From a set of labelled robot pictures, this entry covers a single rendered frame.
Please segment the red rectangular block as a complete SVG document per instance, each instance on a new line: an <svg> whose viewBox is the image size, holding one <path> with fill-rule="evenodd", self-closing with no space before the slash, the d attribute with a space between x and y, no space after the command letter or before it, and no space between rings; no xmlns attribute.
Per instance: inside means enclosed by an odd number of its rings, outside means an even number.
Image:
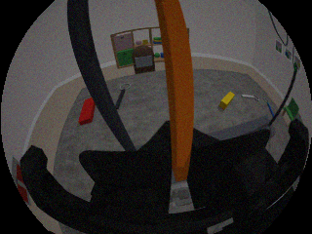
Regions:
<svg viewBox="0 0 312 234"><path fill-rule="evenodd" d="M93 98L86 98L85 104L82 106L82 112L79 114L79 124L85 125L93 122L95 108L97 108L97 105L94 103Z"/></svg>

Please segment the yellow rectangular block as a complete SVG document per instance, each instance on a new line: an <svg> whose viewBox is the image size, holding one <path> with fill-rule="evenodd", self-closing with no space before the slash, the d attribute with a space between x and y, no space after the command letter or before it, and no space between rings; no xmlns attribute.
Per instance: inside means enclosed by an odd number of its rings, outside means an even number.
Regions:
<svg viewBox="0 0 312 234"><path fill-rule="evenodd" d="M230 101L233 100L234 94L229 93L226 97L222 98L222 101L219 102L219 108L226 109L226 106L230 104Z"/></svg>

